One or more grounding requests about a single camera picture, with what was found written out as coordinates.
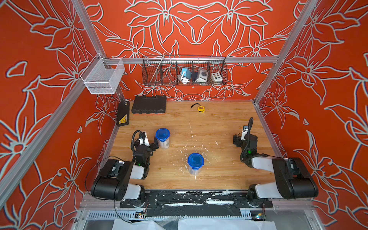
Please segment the clear plastic container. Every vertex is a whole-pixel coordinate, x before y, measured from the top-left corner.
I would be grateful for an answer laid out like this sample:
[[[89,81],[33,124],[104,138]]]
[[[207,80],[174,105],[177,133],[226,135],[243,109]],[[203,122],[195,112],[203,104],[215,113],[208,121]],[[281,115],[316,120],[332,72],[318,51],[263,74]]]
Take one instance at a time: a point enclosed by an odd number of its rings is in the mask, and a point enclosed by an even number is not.
[[[189,173],[193,176],[199,174],[203,165],[204,165],[203,162],[189,162],[188,163]]]
[[[170,131],[166,128],[160,128],[155,133],[160,149],[168,149],[170,147]]]

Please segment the blue container lid front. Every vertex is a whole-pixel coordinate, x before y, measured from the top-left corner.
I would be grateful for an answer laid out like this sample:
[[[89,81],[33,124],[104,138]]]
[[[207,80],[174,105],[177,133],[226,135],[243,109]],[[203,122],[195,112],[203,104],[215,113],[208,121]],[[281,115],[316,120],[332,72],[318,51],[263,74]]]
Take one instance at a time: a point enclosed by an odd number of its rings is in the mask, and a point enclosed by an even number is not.
[[[166,128],[160,128],[156,131],[155,137],[161,142],[165,142],[170,137],[170,131]]]

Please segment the blue container lid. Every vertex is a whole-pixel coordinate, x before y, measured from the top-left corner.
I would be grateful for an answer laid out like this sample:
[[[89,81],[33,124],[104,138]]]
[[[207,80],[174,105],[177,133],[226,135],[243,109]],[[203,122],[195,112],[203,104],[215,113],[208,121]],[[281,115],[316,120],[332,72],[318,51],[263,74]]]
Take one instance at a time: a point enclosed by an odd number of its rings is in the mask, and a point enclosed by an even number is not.
[[[166,128],[160,128],[156,131],[155,137],[161,142],[165,142],[170,137],[170,131]]]
[[[204,158],[199,153],[192,153],[188,156],[187,163],[189,162],[203,162],[204,163]]]

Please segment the blue container lid back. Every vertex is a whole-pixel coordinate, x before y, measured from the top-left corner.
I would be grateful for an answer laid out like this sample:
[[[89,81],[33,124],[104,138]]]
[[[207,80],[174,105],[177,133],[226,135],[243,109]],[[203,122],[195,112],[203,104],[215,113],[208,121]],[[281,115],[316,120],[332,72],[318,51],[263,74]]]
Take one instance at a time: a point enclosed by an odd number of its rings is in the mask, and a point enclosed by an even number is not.
[[[199,153],[192,153],[188,156],[187,163],[189,162],[203,162],[204,163],[204,158]]]

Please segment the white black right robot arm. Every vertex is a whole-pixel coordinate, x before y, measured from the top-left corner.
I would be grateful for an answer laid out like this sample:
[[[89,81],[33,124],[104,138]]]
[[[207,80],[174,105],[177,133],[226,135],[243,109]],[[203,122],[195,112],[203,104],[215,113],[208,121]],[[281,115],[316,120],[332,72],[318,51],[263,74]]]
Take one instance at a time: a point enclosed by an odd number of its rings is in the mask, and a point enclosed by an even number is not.
[[[246,166],[273,173],[275,182],[250,185],[247,202],[258,206],[269,198],[286,200],[314,198],[319,194],[318,186],[300,158],[282,158],[257,152],[258,137],[247,133],[243,137],[233,136],[233,144],[241,148],[240,160]]]

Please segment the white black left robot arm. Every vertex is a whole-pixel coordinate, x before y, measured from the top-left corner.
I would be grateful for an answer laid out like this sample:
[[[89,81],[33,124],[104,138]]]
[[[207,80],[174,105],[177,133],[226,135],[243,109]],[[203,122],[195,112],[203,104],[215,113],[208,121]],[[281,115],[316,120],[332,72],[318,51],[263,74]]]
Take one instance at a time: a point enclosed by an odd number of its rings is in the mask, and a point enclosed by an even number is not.
[[[139,138],[133,142],[135,155],[132,161],[109,159],[99,171],[90,193],[93,197],[107,200],[129,200],[141,205],[145,201],[144,186],[131,184],[131,179],[144,180],[148,176],[150,158],[159,148],[157,138],[153,143]]]

